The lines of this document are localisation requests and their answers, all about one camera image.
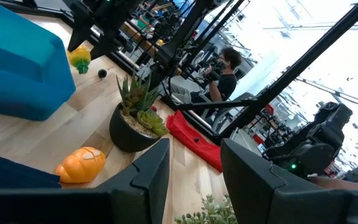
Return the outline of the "person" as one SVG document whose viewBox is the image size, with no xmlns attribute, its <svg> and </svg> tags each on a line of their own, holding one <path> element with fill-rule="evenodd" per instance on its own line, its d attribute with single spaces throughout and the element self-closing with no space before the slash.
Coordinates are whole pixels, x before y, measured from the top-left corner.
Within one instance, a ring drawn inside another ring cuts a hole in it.
<svg viewBox="0 0 358 224">
<path fill-rule="evenodd" d="M 235 69 L 242 63 L 241 54 L 231 47 L 223 48 L 219 57 L 220 62 L 225 63 L 221 76 L 217 81 L 209 83 L 208 91 L 202 95 L 201 92 L 172 84 L 171 91 L 183 103 L 204 103 L 202 96 L 212 102 L 226 101 L 233 93 L 237 85 Z"/>
</svg>

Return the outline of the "red cloth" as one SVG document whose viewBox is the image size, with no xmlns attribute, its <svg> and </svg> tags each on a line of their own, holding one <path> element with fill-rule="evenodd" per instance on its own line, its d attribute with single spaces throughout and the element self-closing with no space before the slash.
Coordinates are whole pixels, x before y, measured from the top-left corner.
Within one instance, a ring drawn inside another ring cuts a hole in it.
<svg viewBox="0 0 358 224">
<path fill-rule="evenodd" d="M 219 173 L 223 172 L 220 147 L 207 141 L 197 130 L 192 128 L 180 111 L 168 116 L 166 126 L 170 134 L 183 145 L 214 167 Z"/>
</svg>

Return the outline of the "succulent plant in black bowl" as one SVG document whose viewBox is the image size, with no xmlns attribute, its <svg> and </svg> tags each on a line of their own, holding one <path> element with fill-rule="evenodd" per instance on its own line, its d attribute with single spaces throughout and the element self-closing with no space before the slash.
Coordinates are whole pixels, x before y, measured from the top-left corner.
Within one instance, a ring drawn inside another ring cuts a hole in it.
<svg viewBox="0 0 358 224">
<path fill-rule="evenodd" d="M 121 102 L 109 122 L 111 141 L 122 151 L 135 153 L 155 144 L 169 133 L 164 120 L 153 109 L 158 88 L 150 89 L 150 80 L 136 74 L 117 83 Z"/>
</svg>

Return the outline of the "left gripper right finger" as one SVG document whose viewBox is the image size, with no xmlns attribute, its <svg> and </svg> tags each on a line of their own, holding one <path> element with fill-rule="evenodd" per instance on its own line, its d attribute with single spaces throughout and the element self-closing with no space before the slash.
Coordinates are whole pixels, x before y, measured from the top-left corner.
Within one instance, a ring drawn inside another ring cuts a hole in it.
<svg viewBox="0 0 358 224">
<path fill-rule="evenodd" d="M 238 224 L 267 224 L 274 190 L 285 185 L 271 163 L 230 139 L 221 141 L 221 162 Z"/>
</svg>

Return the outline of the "yellow toy pineapple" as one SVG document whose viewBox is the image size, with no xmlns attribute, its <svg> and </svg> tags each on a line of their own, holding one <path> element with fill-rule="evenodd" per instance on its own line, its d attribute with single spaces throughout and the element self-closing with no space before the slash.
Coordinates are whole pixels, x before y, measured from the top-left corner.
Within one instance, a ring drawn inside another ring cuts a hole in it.
<svg viewBox="0 0 358 224">
<path fill-rule="evenodd" d="M 79 46 L 72 52 L 67 52 L 68 62 L 75 67 L 79 74 L 86 74 L 91 63 L 90 51 L 83 45 Z"/>
</svg>

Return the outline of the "navy blue cloth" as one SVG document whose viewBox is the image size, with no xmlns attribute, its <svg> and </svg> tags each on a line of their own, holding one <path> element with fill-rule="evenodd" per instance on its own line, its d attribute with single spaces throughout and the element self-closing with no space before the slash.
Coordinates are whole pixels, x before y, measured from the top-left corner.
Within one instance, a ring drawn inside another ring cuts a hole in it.
<svg viewBox="0 0 358 224">
<path fill-rule="evenodd" d="M 0 157 L 0 189 L 60 189 L 60 177 Z"/>
</svg>

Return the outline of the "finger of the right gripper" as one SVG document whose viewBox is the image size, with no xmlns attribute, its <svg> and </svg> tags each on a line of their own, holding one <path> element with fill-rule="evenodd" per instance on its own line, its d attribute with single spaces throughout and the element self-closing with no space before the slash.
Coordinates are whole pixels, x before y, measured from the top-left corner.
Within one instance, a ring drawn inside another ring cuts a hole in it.
<svg viewBox="0 0 358 224">
<path fill-rule="evenodd" d="M 72 52 L 77 49 L 85 40 L 85 28 L 83 23 L 85 21 L 85 11 L 80 2 L 71 4 L 70 9 L 73 13 L 74 25 L 71 34 L 68 51 Z"/>
<path fill-rule="evenodd" d="M 91 50 L 91 59 L 97 59 L 103 55 L 118 50 L 117 44 L 114 42 L 118 35 L 117 30 L 106 30 L 104 34 L 99 37 L 99 42 Z"/>
</svg>

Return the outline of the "orange toy croissant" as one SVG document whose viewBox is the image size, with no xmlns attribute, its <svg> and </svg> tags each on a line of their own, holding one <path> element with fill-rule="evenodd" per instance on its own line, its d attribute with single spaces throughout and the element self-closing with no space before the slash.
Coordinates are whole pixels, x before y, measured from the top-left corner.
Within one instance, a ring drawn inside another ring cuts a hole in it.
<svg viewBox="0 0 358 224">
<path fill-rule="evenodd" d="M 60 182 L 66 184 L 83 184 L 93 181 L 102 171 L 106 156 L 93 147 L 82 147 L 67 156 L 55 168 Z"/>
</svg>

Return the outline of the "blue plastic tupperware bin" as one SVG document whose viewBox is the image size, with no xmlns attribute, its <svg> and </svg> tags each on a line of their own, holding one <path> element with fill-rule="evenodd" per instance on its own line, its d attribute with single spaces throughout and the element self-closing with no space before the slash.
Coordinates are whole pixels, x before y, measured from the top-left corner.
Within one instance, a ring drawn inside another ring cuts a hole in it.
<svg viewBox="0 0 358 224">
<path fill-rule="evenodd" d="M 63 41 L 0 6 L 0 114 L 45 121 L 75 90 Z"/>
</svg>

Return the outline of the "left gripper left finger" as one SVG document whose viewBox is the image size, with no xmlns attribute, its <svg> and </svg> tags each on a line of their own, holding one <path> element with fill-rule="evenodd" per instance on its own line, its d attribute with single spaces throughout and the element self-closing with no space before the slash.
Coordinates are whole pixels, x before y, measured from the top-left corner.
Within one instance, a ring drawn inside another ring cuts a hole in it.
<svg viewBox="0 0 358 224">
<path fill-rule="evenodd" d="M 110 224 L 162 224 L 170 176 L 170 140 L 163 138 L 96 187 L 109 198 Z"/>
</svg>

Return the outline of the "bushy green potted plant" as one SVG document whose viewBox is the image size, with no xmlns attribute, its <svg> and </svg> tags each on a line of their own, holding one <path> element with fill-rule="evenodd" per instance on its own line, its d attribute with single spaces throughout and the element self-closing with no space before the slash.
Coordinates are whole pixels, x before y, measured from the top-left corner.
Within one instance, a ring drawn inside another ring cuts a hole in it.
<svg viewBox="0 0 358 224">
<path fill-rule="evenodd" d="M 221 202 L 207 195 L 201 199 L 200 212 L 186 213 L 174 218 L 176 224 L 239 224 L 234 213 L 231 199 L 224 195 Z"/>
</svg>

